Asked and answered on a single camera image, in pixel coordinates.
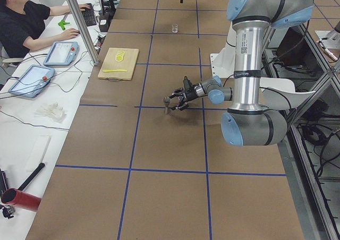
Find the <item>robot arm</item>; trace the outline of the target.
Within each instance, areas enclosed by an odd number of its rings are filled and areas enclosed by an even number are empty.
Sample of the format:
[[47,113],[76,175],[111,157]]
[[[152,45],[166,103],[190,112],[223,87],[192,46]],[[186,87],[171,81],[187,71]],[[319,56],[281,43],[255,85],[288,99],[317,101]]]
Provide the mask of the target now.
[[172,93],[178,110],[199,97],[213,104],[232,104],[221,118],[225,141],[234,146],[272,145],[283,139],[287,121],[279,109],[259,104],[261,58],[265,29],[288,28],[311,18],[314,0],[229,0],[227,18],[236,33],[234,86],[226,88],[217,76],[183,87]]

